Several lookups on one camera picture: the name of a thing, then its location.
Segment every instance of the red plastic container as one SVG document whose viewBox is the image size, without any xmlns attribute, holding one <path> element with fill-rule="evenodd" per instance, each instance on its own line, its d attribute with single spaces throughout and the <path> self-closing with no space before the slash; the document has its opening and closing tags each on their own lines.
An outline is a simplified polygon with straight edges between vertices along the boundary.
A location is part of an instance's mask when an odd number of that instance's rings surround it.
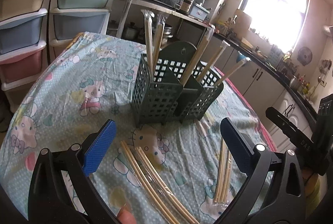
<svg viewBox="0 0 333 224">
<path fill-rule="evenodd" d="M 0 71 L 6 83 L 37 75 L 42 70 L 42 50 L 22 54 L 0 62 Z"/>
</svg>

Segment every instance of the hello kitty tablecloth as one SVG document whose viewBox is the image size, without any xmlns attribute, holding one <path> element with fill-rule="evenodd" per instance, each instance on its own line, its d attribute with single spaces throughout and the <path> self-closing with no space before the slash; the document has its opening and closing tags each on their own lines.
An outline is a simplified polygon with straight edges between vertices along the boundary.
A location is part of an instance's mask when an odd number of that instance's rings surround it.
<svg viewBox="0 0 333 224">
<path fill-rule="evenodd" d="M 0 149 L 0 184 L 27 217 L 32 171 L 39 151 L 66 150 L 97 132 L 107 119 L 117 125 L 111 144 L 91 180 L 117 214 L 126 203 L 138 223 L 165 223 L 139 187 L 120 141 L 141 146 L 164 182 L 200 223 L 213 223 L 223 206 L 213 205 L 221 148 L 220 122 L 230 117 L 254 143 L 274 149 L 254 111 L 227 80 L 224 90 L 200 120 L 147 124 L 136 129 L 130 101 L 140 54 L 145 46 L 95 33 L 84 33 L 34 84 L 16 111 Z M 84 208 L 63 173 L 74 206 Z M 229 200 L 245 180 L 232 166 Z"/>
</svg>

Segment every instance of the kitchen counter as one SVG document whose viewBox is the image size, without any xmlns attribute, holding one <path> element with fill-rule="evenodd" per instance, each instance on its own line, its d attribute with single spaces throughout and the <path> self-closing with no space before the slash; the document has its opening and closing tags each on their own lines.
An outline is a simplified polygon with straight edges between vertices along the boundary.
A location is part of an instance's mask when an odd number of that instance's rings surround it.
<svg viewBox="0 0 333 224">
<path fill-rule="evenodd" d="M 269 73 L 272 77 L 274 77 L 287 91 L 288 93 L 292 96 L 292 98 L 295 100 L 301 111 L 303 112 L 305 118 L 307 119 L 309 126 L 314 132 L 315 126 L 316 126 L 316 120 L 317 120 L 317 113 L 314 110 L 314 108 L 310 105 L 308 101 L 303 99 L 299 93 L 293 91 L 289 87 L 289 81 L 286 80 L 286 77 L 282 77 L 281 75 L 278 74 L 278 72 L 270 67 L 267 63 L 259 60 L 251 51 L 243 48 L 240 46 L 239 40 L 236 39 L 228 39 L 223 35 L 215 33 L 214 36 L 221 40 L 227 42 L 231 47 L 242 53 L 244 56 L 247 56 L 256 63 L 259 67 L 264 69 L 267 73 Z"/>
</svg>

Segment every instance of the cabinet handle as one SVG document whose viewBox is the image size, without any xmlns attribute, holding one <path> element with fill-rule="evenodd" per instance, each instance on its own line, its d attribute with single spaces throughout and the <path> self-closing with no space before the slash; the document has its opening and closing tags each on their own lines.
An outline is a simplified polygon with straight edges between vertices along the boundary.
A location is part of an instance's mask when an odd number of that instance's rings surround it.
<svg viewBox="0 0 333 224">
<path fill-rule="evenodd" d="M 257 74 L 257 72 L 259 71 L 259 68 L 257 68 L 257 71 L 254 73 L 254 75 L 252 76 L 253 78 L 255 77 L 255 75 Z"/>
<path fill-rule="evenodd" d="M 294 109 L 295 109 L 295 107 L 291 108 L 291 109 L 288 111 L 288 113 L 287 113 L 287 118 L 288 118 L 289 112 L 290 112 L 291 110 L 294 110 Z"/>
<path fill-rule="evenodd" d="M 293 105 L 293 104 L 290 104 L 289 106 L 287 106 L 287 108 L 284 110 L 284 115 L 286 115 L 286 113 L 287 113 L 287 109 L 288 109 L 289 107 L 292 107 L 292 105 Z"/>
<path fill-rule="evenodd" d="M 257 81 L 260 79 L 261 75 L 262 75 L 262 71 L 261 71 L 261 73 L 260 73 L 259 77 L 257 78 Z"/>
</svg>

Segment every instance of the window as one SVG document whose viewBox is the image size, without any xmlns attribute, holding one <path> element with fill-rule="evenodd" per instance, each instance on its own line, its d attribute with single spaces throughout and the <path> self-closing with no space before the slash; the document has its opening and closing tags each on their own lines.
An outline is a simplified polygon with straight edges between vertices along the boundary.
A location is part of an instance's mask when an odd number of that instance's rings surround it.
<svg viewBox="0 0 333 224">
<path fill-rule="evenodd" d="M 287 52 L 296 44 L 307 5 L 308 0 L 244 0 L 241 9 L 252 17 L 255 33 Z"/>
</svg>

